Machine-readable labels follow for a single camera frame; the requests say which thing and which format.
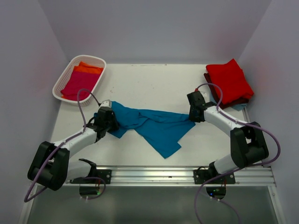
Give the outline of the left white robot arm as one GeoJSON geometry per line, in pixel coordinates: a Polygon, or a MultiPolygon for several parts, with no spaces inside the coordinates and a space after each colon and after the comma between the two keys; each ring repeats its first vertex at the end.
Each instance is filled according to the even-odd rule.
{"type": "Polygon", "coordinates": [[[69,160],[82,149],[105,137],[106,133],[118,129],[111,102],[103,101],[90,121],[77,133],[57,142],[44,141],[40,144],[28,170],[28,179],[56,191],[66,181],[95,177],[95,163],[86,159],[80,159],[78,162],[69,160]]]}

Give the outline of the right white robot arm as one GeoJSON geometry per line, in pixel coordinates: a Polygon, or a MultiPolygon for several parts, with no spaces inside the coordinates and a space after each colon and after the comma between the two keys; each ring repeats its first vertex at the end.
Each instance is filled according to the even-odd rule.
{"type": "Polygon", "coordinates": [[[199,168],[197,175],[203,179],[211,179],[229,171],[248,167],[266,159],[269,151],[263,132],[258,123],[238,121],[217,107],[214,102],[206,102],[199,91],[187,95],[190,110],[189,120],[208,122],[230,138],[230,154],[211,162],[208,169],[199,168]]]}

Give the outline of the teal blue t shirt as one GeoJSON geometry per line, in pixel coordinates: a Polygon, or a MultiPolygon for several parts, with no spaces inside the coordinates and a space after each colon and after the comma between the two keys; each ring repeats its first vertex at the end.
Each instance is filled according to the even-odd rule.
{"type": "Polygon", "coordinates": [[[112,110],[119,123],[119,129],[111,132],[113,136],[120,139],[127,131],[135,130],[165,159],[181,148],[178,142],[195,126],[187,114],[134,109],[116,101],[112,102],[112,110]]]}

